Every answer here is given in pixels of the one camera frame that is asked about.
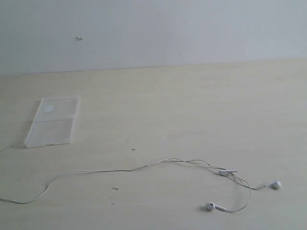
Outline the white wired earphones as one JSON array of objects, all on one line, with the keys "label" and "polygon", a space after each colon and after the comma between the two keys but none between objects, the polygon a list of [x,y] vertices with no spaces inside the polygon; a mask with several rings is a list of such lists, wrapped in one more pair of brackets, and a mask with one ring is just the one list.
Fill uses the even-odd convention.
[{"label": "white wired earphones", "polygon": [[262,184],[259,187],[251,187],[248,181],[246,181],[246,180],[244,180],[244,179],[242,179],[242,178],[240,178],[240,177],[238,177],[236,175],[236,173],[238,173],[237,170],[226,169],[226,168],[221,168],[221,167],[218,167],[218,166],[213,166],[210,163],[208,163],[208,162],[206,162],[204,160],[201,160],[201,159],[194,159],[194,160],[185,161],[185,160],[182,160],[182,159],[179,159],[179,158],[170,158],[170,159],[163,159],[163,160],[160,160],[160,161],[152,162],[152,163],[149,163],[149,164],[146,164],[144,166],[140,166],[140,167],[137,167],[137,168],[134,168],[134,169],[75,170],[75,171],[71,171],[71,172],[67,172],[67,173],[55,176],[53,179],[51,179],[47,183],[47,185],[45,186],[45,189],[40,194],[38,194],[36,197],[34,197],[34,198],[30,199],[30,200],[18,201],[18,200],[13,200],[13,199],[6,199],[6,198],[3,198],[3,197],[0,200],[1,200],[1,202],[13,203],[13,204],[19,204],[19,205],[30,204],[30,203],[33,203],[33,202],[37,201],[38,199],[40,199],[49,190],[49,188],[51,187],[51,185],[53,184],[53,182],[56,179],[59,179],[59,178],[64,177],[64,176],[68,176],[68,175],[73,174],[73,173],[116,173],[116,172],[130,173],[130,172],[134,172],[134,171],[137,171],[137,170],[142,170],[142,169],[149,168],[149,167],[152,167],[154,165],[158,165],[158,164],[162,164],[162,163],[183,163],[183,164],[188,164],[188,165],[196,164],[196,165],[208,166],[218,176],[232,178],[236,183],[238,183],[242,187],[245,187],[245,188],[247,188],[249,190],[248,201],[247,201],[246,204],[243,205],[243,207],[241,207],[239,209],[235,209],[235,210],[229,210],[229,209],[227,209],[227,208],[225,208],[223,206],[220,206],[218,204],[215,204],[213,202],[208,202],[206,204],[206,209],[208,211],[210,211],[210,212],[217,209],[217,210],[220,210],[222,212],[236,213],[236,212],[239,212],[239,211],[245,209],[250,204],[250,202],[252,200],[252,191],[253,190],[257,191],[257,190],[264,189],[266,187],[268,187],[270,189],[273,189],[273,190],[280,190],[282,188],[282,183],[279,180],[275,180],[275,181],[273,181],[271,183],[267,183],[267,184]]}]

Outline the clear plastic storage box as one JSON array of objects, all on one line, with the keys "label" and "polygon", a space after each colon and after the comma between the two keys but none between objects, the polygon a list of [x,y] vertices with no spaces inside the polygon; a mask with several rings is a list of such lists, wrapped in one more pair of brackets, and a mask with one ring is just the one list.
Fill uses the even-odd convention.
[{"label": "clear plastic storage box", "polygon": [[27,148],[72,143],[80,96],[42,98],[24,141]]}]

